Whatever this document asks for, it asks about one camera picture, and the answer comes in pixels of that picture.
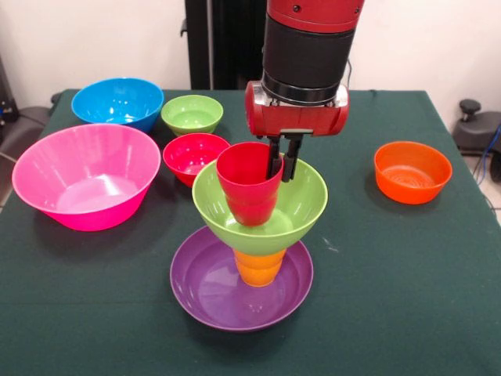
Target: pink bowl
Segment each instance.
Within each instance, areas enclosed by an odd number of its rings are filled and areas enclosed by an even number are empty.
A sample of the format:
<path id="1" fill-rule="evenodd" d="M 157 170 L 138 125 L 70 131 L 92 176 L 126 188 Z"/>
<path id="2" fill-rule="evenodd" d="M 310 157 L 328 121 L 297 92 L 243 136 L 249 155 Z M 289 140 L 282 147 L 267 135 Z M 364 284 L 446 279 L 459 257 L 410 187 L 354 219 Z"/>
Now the pink bowl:
<path id="1" fill-rule="evenodd" d="M 196 175 L 229 147 L 228 141 L 210 133 L 190 133 L 173 139 L 164 149 L 164 162 L 187 186 Z"/>
<path id="2" fill-rule="evenodd" d="M 89 124 L 36 142 L 13 170 L 13 187 L 28 205 L 80 231 L 130 218 L 160 167 L 156 143 L 137 129 Z"/>

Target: bowl rim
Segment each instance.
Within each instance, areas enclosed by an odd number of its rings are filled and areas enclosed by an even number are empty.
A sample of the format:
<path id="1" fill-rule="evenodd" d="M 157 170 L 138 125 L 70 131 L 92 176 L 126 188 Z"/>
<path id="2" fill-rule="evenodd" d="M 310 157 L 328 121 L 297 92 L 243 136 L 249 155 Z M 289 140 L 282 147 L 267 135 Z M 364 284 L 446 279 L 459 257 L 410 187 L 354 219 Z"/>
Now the bowl rim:
<path id="1" fill-rule="evenodd" d="M 101 209 L 98 209 L 98 210 L 86 210 L 86 211 L 80 211 L 80 212 L 79 211 L 76 211 L 76 212 L 75 211 L 73 211 L 73 212 L 67 212 L 67 211 L 54 210 L 54 209 L 50 209 L 50 208 L 43 208 L 42 206 L 40 206 L 38 204 L 33 204 L 30 200 L 28 200 L 21 193 L 19 187 L 17 186 L 17 181 L 16 181 L 16 177 L 19 174 L 19 172 L 17 170 L 19 169 L 20 162 L 24 158 L 26 158 L 26 156 L 31 152 L 31 150 L 33 150 L 40 143 L 46 142 L 47 139 L 51 139 L 52 137 L 58 136 L 58 135 L 63 134 L 63 133 L 71 132 L 71 131 L 73 131 L 76 128 L 98 128 L 98 127 L 99 128 L 102 128 L 102 127 L 107 127 L 107 128 L 124 127 L 124 128 L 126 128 L 128 130 L 128 132 L 136 132 L 136 133 L 140 134 L 141 137 L 144 137 L 145 139 L 147 139 L 147 142 L 150 143 L 152 146 L 154 146 L 155 150 L 157 151 L 157 166 L 155 167 L 155 173 L 152 174 L 152 177 L 150 179 L 148 179 L 148 181 L 145 184 L 143 184 L 140 188 L 138 188 L 137 191 L 134 194 L 129 195 L 124 200 L 119 201 L 116 204 L 113 204 L 113 205 L 110 205 L 110 206 L 106 206 L 105 208 L 101 208 Z M 161 162 L 160 149 L 158 148 L 158 145 L 151 139 L 151 137 L 149 137 L 145 132 L 142 132 L 142 131 L 140 131 L 140 130 L 138 130 L 136 128 L 128 127 L 127 125 L 120 125 L 120 124 L 111 124 L 111 123 L 83 124 L 83 125 L 75 125 L 75 126 L 68 127 L 68 128 L 65 128 L 65 129 L 61 129 L 61 130 L 59 130 L 57 132 L 51 133 L 50 135 L 47 135 L 46 137 L 44 137 L 42 139 L 39 139 L 36 143 L 34 143 L 30 147 L 28 147 L 23 152 L 23 154 L 21 154 L 21 156 L 18 158 L 16 164 L 14 165 L 14 169 L 13 169 L 12 179 L 11 180 L 12 180 L 12 184 L 13 184 L 13 189 L 16 192 L 17 196 L 19 196 L 19 198 L 21 200 L 23 200 L 26 204 L 30 205 L 32 208 L 38 209 L 41 212 L 50 213 L 50 214 L 57 214 L 57 215 L 82 215 L 82 214 L 96 213 L 96 212 L 100 212 L 100 211 L 103 211 L 103 210 L 115 208 L 118 205 L 122 205 L 124 202 L 131 200 L 133 197 L 135 197 L 138 194 L 140 194 L 141 192 L 143 192 L 144 189 L 146 189 L 146 188 L 148 188 L 148 186 L 150 186 L 150 184 L 152 183 L 152 181 L 157 176 L 158 170 L 160 169 L 160 162 Z"/>
<path id="2" fill-rule="evenodd" d="M 202 133 L 202 132 L 187 133 L 185 135 L 176 137 L 176 138 L 172 139 L 171 141 L 169 141 L 168 144 L 165 145 L 165 148 L 162 150 L 162 159 L 164 160 L 164 163 L 167 165 L 167 167 L 169 167 L 173 172 L 176 172 L 176 173 L 179 173 L 179 174 L 183 174 L 183 175 L 187 175 L 187 176 L 196 176 L 196 175 L 198 175 L 200 173 L 200 171 L 198 171 L 197 173 L 188 173 L 188 172 L 181 171 L 180 169 L 174 167 L 165 158 L 165 153 L 167 152 L 167 148 L 169 146 L 173 147 L 172 144 L 178 142 L 177 140 L 183 139 L 183 138 L 194 137 L 194 136 L 200 136 L 200 135 L 202 135 L 203 137 L 215 138 L 215 139 L 220 139 L 221 141 L 224 141 L 227 144 L 227 146 L 226 146 L 225 149 L 227 149 L 227 148 L 229 148 L 231 146 L 231 143 L 229 143 L 226 139 L 223 139 L 221 136 L 218 136 L 218 135 L 213 135 L 212 133 Z"/>
<path id="3" fill-rule="evenodd" d="M 79 96 L 81 96 L 81 93 L 86 90 L 86 89 L 89 89 L 91 88 L 92 86 L 97 86 L 97 85 L 101 85 L 102 83 L 104 82 L 108 82 L 108 81 L 141 81 L 141 82 L 145 82 L 146 84 L 149 84 L 151 86 L 153 86 L 159 93 L 160 93 L 160 103 L 155 107 L 155 110 L 151 112 L 151 114 L 147 114 L 146 116 L 143 116 L 141 118 L 138 118 L 134 121 L 131 121 L 129 123 L 112 123 L 112 122 L 100 122 L 100 123 L 96 123 L 94 120 L 86 117 L 86 116 L 81 116 L 76 110 L 75 110 L 75 100 L 77 100 L 77 98 Z M 157 114 L 160 109 L 162 108 L 162 106 L 164 105 L 164 101 L 165 101 L 165 95 L 164 95 L 164 91 L 161 89 L 160 86 L 158 86 L 157 84 L 154 84 L 153 82 L 151 81 L 148 81 L 148 80 L 145 80 L 145 79 L 142 79 L 142 78 L 136 78 L 136 77 L 113 77 L 113 78 L 106 78 L 104 80 L 100 80 L 100 81 L 96 81 L 96 82 L 93 82 L 87 86 L 85 86 L 84 88 L 78 90 L 78 92 L 73 96 L 73 98 L 71 99 L 71 111 L 73 112 L 73 114 L 81 119 L 82 121 L 86 121 L 88 123 L 94 123 L 94 124 L 120 124 L 120 125 L 133 125 L 134 123 L 138 122 L 138 121 L 141 121 L 141 120 L 144 120 L 146 119 L 147 117 L 150 117 L 154 114 Z"/>
<path id="4" fill-rule="evenodd" d="M 216 117 L 216 119 L 214 121 L 212 121 L 209 125 L 203 125 L 199 128 L 185 128 L 185 127 L 179 127 L 177 125 L 173 125 L 172 123 L 170 123 L 167 118 L 166 118 L 166 115 L 164 114 L 165 111 L 167 110 L 167 105 L 168 104 L 172 104 L 173 102 L 177 102 L 181 99 L 186 99 L 186 98 L 204 98 L 204 99 L 209 99 L 211 102 L 214 102 L 217 104 L 218 106 L 218 109 L 220 110 L 220 114 Z M 174 129 L 175 131 L 177 132 L 180 132 L 180 133 L 183 133 L 183 132 L 186 132 L 186 131 L 189 131 L 191 129 L 193 129 L 195 132 L 191 132 L 191 133 L 200 133 L 200 131 L 202 131 L 203 129 L 209 129 L 211 127 L 214 127 L 216 126 L 222 119 L 222 116 L 224 115 L 225 113 L 225 109 L 224 107 L 222 106 L 221 103 L 219 103 L 219 101 L 217 101 L 216 99 L 212 98 L 211 96 L 202 96 L 201 94 L 187 94 L 185 96 L 176 96 L 175 98 L 172 98 L 170 100 L 168 100 L 161 108 L 160 110 L 160 117 L 162 119 L 162 121 L 169 127 L 169 128 L 172 128 Z"/>
<path id="5" fill-rule="evenodd" d="M 193 182 L 193 188 L 192 188 L 192 197 L 193 197 L 193 203 L 195 204 L 195 207 L 197 209 L 197 211 L 200 213 L 200 215 L 202 215 L 203 219 L 205 221 L 208 221 L 211 226 L 215 226 L 217 227 L 218 229 L 220 230 L 223 230 L 225 231 L 226 233 L 231 233 L 233 235 L 237 235 L 239 237 L 244 237 L 244 238 L 247 238 L 247 239 L 255 239 L 255 238 L 259 238 L 259 239 L 272 239 L 272 238 L 277 238 L 277 237 L 286 237 L 286 236 L 289 236 L 291 235 L 292 233 L 299 233 L 301 232 L 302 230 L 304 229 L 307 229 L 309 226 L 313 225 L 319 218 L 320 216 L 322 215 L 322 213 L 325 211 L 326 209 L 326 206 L 327 206 L 327 202 L 329 201 L 329 190 L 327 189 L 327 185 L 326 185 L 326 182 L 325 180 L 323 179 L 323 177 L 320 175 L 320 173 L 318 171 L 316 171 L 316 169 L 314 169 L 311 165 L 309 165 L 308 163 L 306 163 L 305 161 L 301 160 L 301 159 L 297 159 L 297 162 L 298 164 L 300 165 L 305 165 L 306 168 L 309 168 L 320 180 L 321 184 L 322 184 L 322 188 L 323 188 L 323 191 L 325 193 L 325 198 L 323 200 L 323 203 L 322 203 L 322 207 L 321 209 L 319 210 L 319 212 L 315 215 L 315 217 L 313 217 L 313 219 L 310 219 L 307 223 L 305 223 L 304 225 L 301 225 L 299 226 L 298 228 L 296 229 L 293 229 L 291 231 L 287 231 L 285 233 L 279 233 L 279 234 L 269 234 L 269 235 L 254 235 L 254 234 L 248 234 L 248 233 L 239 233 L 238 231 L 234 231 L 234 230 L 230 230 L 228 229 L 227 227 L 224 227 L 224 226 L 221 226 L 219 223 L 216 223 L 215 221 L 213 221 L 211 218 L 209 218 L 207 215 L 205 215 L 201 210 L 200 210 L 200 206 L 199 206 L 199 203 L 197 202 L 196 200 L 196 196 L 195 196 L 195 190 L 196 190 L 196 184 L 198 182 L 198 180 L 200 179 L 200 177 L 202 176 L 202 174 L 208 170 L 212 165 L 215 165 L 217 159 L 212 161 L 211 163 L 209 163 L 207 166 L 204 167 L 204 169 L 202 169 L 198 175 L 196 176 L 195 178 L 195 181 Z"/>
<path id="6" fill-rule="evenodd" d="M 383 170 L 380 169 L 380 166 L 378 165 L 377 163 L 377 157 L 384 152 L 385 149 L 387 149 L 388 147 L 392 147 L 392 146 L 395 146 L 395 145 L 414 145 L 414 146 L 419 146 L 421 148 L 424 148 L 424 149 L 428 149 L 428 150 L 432 150 L 434 153 L 436 153 L 444 162 L 445 164 L 447 165 L 447 168 L 448 168 L 448 171 L 447 171 L 447 177 L 444 179 L 443 182 L 441 183 L 437 183 L 437 184 L 434 184 L 433 186 L 426 186 L 426 187 L 420 187 L 420 186 L 408 186 L 406 184 L 402 184 L 400 182 L 396 182 L 394 180 L 391 180 L 389 178 L 387 178 L 384 173 L 383 173 Z M 376 153 L 374 153 L 374 157 L 373 157 L 373 161 L 374 161 L 374 169 L 376 170 L 376 173 L 378 175 L 380 175 L 381 177 L 383 177 L 384 179 L 402 187 L 402 188 L 406 188 L 407 190 L 414 190 L 414 191 L 426 191 L 426 190 L 434 190 L 434 189 L 437 189 L 437 188 L 442 188 L 445 184 L 447 184 L 449 182 L 449 180 L 452 178 L 452 164 L 451 164 L 451 161 L 440 151 L 440 150 L 437 150 L 435 149 L 434 147 L 432 146 L 429 146 L 425 143 L 418 143 L 416 141 L 407 141 L 407 140 L 397 140 L 397 141 L 392 141 L 390 143 L 385 143 L 384 145 L 381 145 L 377 150 L 376 150 Z"/>

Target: light green bowl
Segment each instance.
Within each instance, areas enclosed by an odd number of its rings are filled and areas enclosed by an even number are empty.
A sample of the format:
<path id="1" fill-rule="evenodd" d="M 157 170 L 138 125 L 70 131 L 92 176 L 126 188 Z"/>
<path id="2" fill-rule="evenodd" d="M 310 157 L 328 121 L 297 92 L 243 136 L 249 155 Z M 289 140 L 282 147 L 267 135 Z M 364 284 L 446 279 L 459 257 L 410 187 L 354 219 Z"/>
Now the light green bowl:
<path id="1" fill-rule="evenodd" d="M 240 225 L 226 204 L 216 161 L 207 165 L 193 184 L 193 201 L 212 232 L 231 248 L 248 255 L 272 255 L 300 240 L 327 205 L 327 186 L 309 164 L 297 160 L 294 180 L 280 183 L 279 198 L 267 223 Z"/>
<path id="2" fill-rule="evenodd" d="M 169 100 L 160 113 L 164 123 L 177 136 L 212 133 L 221 121 L 222 105 L 208 96 L 179 96 Z"/>

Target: purple bowl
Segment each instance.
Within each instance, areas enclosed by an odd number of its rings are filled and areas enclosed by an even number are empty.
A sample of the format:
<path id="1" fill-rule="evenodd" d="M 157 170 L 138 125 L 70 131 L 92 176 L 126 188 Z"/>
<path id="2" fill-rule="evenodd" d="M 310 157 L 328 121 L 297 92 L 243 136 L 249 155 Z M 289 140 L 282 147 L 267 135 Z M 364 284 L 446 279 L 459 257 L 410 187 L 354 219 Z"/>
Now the purple bowl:
<path id="1" fill-rule="evenodd" d="M 222 331 L 258 331 L 288 317 L 306 298 L 313 281 L 312 258 L 298 241 L 266 287 L 246 285 L 232 249 L 208 227 L 189 236 L 171 264 L 171 287 L 194 319 Z"/>

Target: dark green tablecloth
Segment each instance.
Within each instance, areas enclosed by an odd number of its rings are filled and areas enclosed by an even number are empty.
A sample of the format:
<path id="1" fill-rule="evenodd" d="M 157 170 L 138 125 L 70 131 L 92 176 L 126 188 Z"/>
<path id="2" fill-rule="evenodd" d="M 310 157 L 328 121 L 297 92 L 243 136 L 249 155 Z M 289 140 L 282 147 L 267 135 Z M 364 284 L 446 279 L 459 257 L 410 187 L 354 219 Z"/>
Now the dark green tablecloth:
<path id="1" fill-rule="evenodd" d="M 79 123 L 74 94 L 45 135 Z M 225 108 L 216 133 L 252 140 L 243 93 L 209 95 Z M 172 138 L 160 122 L 151 136 L 160 148 Z M 373 153 L 395 139 L 452 162 L 430 204 L 378 191 Z M 0 214 L 0 374 L 501 374 L 501 233 L 426 93 L 353 92 L 345 130 L 306 138 L 300 155 L 330 190 L 303 239 L 315 280 L 295 314 L 253 334 L 205 327 L 175 301 L 172 256 L 204 224 L 163 165 L 139 211 L 99 233 L 66 229 L 13 195 Z"/>

